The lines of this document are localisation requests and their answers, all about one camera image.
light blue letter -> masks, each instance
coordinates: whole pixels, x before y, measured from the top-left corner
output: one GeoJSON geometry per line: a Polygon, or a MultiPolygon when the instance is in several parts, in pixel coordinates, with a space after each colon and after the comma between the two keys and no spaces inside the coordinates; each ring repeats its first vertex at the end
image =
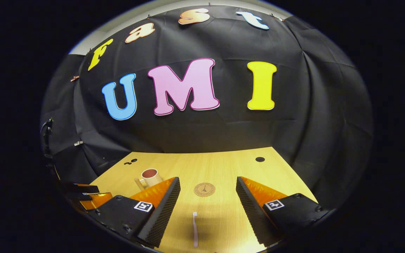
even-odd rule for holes
{"type": "Polygon", "coordinates": [[[262,20],[262,19],[259,18],[259,17],[254,16],[252,13],[245,12],[245,11],[237,11],[236,13],[238,15],[243,16],[245,18],[245,20],[249,24],[251,24],[251,25],[253,25],[253,26],[257,27],[257,28],[262,28],[262,29],[265,29],[265,30],[270,29],[267,25],[260,24],[260,22],[258,20],[262,20]]]}
{"type": "Polygon", "coordinates": [[[104,99],[106,100],[107,110],[112,118],[116,120],[126,120],[132,117],[137,110],[137,99],[134,91],[135,74],[125,75],[120,79],[120,84],[124,87],[127,105],[125,109],[120,109],[115,99],[115,83],[111,82],[103,87],[104,99]]]}

wooden table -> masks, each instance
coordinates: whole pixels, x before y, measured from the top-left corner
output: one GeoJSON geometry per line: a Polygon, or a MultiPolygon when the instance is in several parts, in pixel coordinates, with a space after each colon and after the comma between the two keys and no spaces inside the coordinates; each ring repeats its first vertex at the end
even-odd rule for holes
{"type": "Polygon", "coordinates": [[[103,173],[93,185],[100,192],[130,197],[140,192],[134,178],[148,168],[159,171],[162,179],[180,179],[180,195],[157,250],[178,252],[258,252],[265,247],[257,242],[252,227],[235,191],[236,179],[244,176],[286,195],[302,193],[317,201],[312,192],[272,148],[241,151],[163,154],[131,152],[103,173]],[[256,157],[264,157],[257,162],[256,157]],[[131,165],[124,164],[137,159],[131,165]],[[199,197],[193,189],[211,183],[214,194],[199,197]],[[198,247],[193,247],[193,212],[198,212],[198,247]]]}

pink letter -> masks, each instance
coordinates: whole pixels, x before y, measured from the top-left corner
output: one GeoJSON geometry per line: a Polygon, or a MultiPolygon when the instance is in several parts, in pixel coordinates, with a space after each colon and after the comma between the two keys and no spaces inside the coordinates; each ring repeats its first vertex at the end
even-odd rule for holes
{"type": "Polygon", "coordinates": [[[193,89],[193,101],[190,107],[193,110],[203,111],[215,109],[220,106],[220,101],[215,98],[212,85],[213,59],[202,58],[193,60],[187,68],[182,80],[167,65],[155,67],[148,72],[153,78],[156,90],[157,107],[156,115],[167,115],[173,112],[173,107],[168,103],[167,94],[179,110],[184,111],[188,96],[193,89]]]}

white mug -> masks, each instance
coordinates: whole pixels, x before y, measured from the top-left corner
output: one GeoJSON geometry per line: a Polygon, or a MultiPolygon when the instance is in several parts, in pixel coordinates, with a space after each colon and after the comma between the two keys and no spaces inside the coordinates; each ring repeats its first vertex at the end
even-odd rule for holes
{"type": "Polygon", "coordinates": [[[163,181],[156,169],[144,170],[141,176],[140,183],[145,183],[147,187],[151,187],[163,181]]]}

round sticker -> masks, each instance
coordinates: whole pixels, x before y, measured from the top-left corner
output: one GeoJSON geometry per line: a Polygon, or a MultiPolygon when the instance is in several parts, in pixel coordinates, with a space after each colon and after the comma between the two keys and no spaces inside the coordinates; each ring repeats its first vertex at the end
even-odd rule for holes
{"type": "Polygon", "coordinates": [[[215,186],[209,183],[201,183],[195,187],[194,192],[199,197],[207,197],[215,192],[215,186]]]}

